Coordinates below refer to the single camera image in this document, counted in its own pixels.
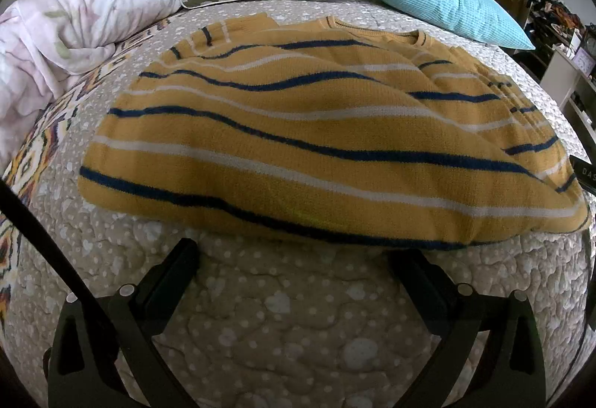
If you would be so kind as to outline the yellow striped knit sweater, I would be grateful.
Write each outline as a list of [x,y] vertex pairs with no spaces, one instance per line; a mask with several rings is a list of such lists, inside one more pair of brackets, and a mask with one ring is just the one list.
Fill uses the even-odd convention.
[[230,19],[166,50],[108,109],[79,190],[197,229],[355,246],[590,223],[562,141],[510,77],[424,32],[332,17]]

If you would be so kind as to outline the white cluttered shelf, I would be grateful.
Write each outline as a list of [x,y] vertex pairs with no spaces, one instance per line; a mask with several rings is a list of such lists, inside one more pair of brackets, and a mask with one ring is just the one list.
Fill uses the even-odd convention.
[[557,0],[527,0],[531,73],[588,143],[595,142],[595,28]]

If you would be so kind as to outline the beige dotted quilted bedspread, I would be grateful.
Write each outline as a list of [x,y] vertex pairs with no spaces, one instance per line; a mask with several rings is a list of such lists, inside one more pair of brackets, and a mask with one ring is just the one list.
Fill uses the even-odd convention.
[[[82,103],[28,205],[90,289],[111,293],[139,281],[183,230],[92,206],[77,174],[109,105],[164,50],[201,27],[265,13],[281,24],[334,16],[391,33],[422,30],[512,77],[551,122],[566,150],[586,152],[556,103],[497,47],[467,40],[380,5],[272,0],[173,15]],[[335,246],[265,243],[201,233],[203,263],[156,347],[204,407],[389,407],[437,345],[375,253]],[[595,347],[585,327],[595,261],[594,230],[529,233],[490,247],[432,252],[430,261],[479,292],[526,293],[555,398]]]

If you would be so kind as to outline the turquoise pillow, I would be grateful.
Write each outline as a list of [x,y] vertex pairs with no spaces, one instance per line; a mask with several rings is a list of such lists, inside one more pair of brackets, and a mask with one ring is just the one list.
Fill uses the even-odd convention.
[[499,47],[532,50],[515,19],[495,0],[381,0],[396,10],[459,36]]

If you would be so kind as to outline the pink floral duvet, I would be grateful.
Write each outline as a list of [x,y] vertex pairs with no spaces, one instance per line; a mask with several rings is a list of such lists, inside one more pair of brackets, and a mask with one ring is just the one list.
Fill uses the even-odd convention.
[[38,114],[181,0],[17,0],[1,16],[1,164]]

